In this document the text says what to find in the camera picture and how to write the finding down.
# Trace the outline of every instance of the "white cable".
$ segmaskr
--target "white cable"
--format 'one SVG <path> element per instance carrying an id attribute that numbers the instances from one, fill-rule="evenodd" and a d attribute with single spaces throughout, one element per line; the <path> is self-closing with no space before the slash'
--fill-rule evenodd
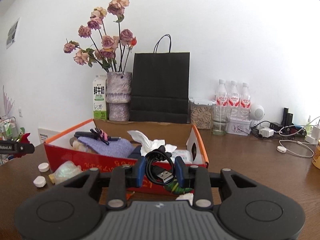
<path id="1" fill-rule="evenodd" d="M 299 145 L 301 145 L 301 146 L 306 147 L 307 149 L 309 149 L 309 150 L 312 152 L 312 155 L 311 155 L 311 156 L 305 156 L 305 155 L 300 155 L 300 154 L 297 154 L 297 153 L 295 153 L 295 152 L 293 152 L 293 151 L 290 151 L 287 147 L 285 147 L 285 148 L 287 149 L 287 151 L 291 152 L 293 155 L 295 155 L 295 156 L 297 156 L 297 157 L 300 157 L 300 158 L 312 158 L 313 155 L 315 154 L 314 151 L 313 151 L 309 146 L 305 145 L 305 144 L 312 145 L 312 143 L 306 143 L 306 142 L 300 142 L 300 141 L 292 141 L 292 140 L 279 140 L 279 143 L 280 143 L 280 145 L 281 145 L 282 147 L 284 147 L 284 146 L 282 145 L 281 142 L 295 142 L 295 143 L 297 143 L 297 144 L 299 144 Z"/>
<path id="2" fill-rule="evenodd" d="M 316 117 L 315 119 L 313 119 L 310 123 L 307 123 L 305 126 L 303 126 L 299 131 L 297 131 L 297 132 L 295 132 L 295 133 L 292 133 L 292 134 L 282 134 L 282 133 L 280 133 L 280 132 L 282 131 L 282 129 L 287 128 L 287 127 L 302 126 L 302 125 L 288 125 L 288 126 L 284 126 L 284 127 L 282 127 L 282 128 L 279 130 L 279 132 L 277 132 L 277 133 L 279 133 L 281 136 L 285 136 L 285 137 L 295 135 L 295 134 L 297 134 L 298 132 L 300 132 L 303 128 L 305 128 L 306 126 L 313 126 L 313 125 L 310 125 L 310 124 L 311 124 L 314 120 L 316 120 L 316 119 L 318 119 L 318 118 L 320 118 L 320 116 L 318 116 L 318 117 Z"/>

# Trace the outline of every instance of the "black paper bag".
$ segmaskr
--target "black paper bag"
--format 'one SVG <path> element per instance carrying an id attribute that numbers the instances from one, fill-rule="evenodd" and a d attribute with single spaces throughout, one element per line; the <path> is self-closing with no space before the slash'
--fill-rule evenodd
<path id="1" fill-rule="evenodd" d="M 163 37 L 169 37 L 169 53 L 156 53 Z M 131 121 L 186 123 L 189 102 L 190 53 L 171 53 L 171 37 L 164 35 L 153 53 L 134 55 Z"/>

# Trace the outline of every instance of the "red box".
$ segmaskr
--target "red box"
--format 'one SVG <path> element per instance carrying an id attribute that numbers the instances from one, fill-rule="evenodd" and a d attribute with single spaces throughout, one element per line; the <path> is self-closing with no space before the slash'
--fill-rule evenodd
<path id="1" fill-rule="evenodd" d="M 135 159 L 108 157 L 73 150 L 69 140 L 74 133 L 76 131 L 89 131 L 90 128 L 95 126 L 111 136 L 119 136 L 131 142 L 133 142 L 132 138 L 127 131 L 139 130 L 150 140 L 164 139 L 166 143 L 176 145 L 178 149 L 189 150 L 193 155 L 193 164 L 205 168 L 209 166 L 204 144 L 195 125 L 160 122 L 112 122 L 90 119 L 45 141 L 44 148 L 53 172 L 66 161 L 72 161 L 75 165 L 80 165 L 83 171 L 97 167 L 101 172 L 111 172 L 114 167 L 124 164 L 135 164 L 137 161 Z M 167 170 L 170 169 L 169 163 L 159 163 L 158 165 Z M 128 190 L 163 195 L 171 194 L 164 187 L 151 183 L 146 177 L 141 188 L 130 188 Z"/>

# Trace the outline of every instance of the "bag handle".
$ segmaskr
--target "bag handle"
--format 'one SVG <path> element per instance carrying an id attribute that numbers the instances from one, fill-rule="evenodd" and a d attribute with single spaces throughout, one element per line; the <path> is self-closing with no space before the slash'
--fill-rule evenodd
<path id="1" fill-rule="evenodd" d="M 153 53 L 157 53 L 157 50 L 158 50 L 158 46 L 159 46 L 159 43 L 160 43 L 160 41 L 162 40 L 162 38 L 164 38 L 164 37 L 169 37 L 169 39 L 170 39 L 170 45 L 169 45 L 169 53 L 171 52 L 171 36 L 170 36 L 170 34 L 166 34 L 166 35 L 163 35 L 160 39 L 159 39 L 159 41 L 157 42 L 157 44 L 155 45 L 155 48 L 153 49 Z"/>

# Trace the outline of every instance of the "yellow can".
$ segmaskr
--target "yellow can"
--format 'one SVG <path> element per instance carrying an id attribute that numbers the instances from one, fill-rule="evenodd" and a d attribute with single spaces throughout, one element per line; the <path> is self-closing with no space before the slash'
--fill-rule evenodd
<path id="1" fill-rule="evenodd" d="M 320 169 L 320 140 L 318 141 L 315 154 L 313 155 L 312 163 L 318 169 Z"/>

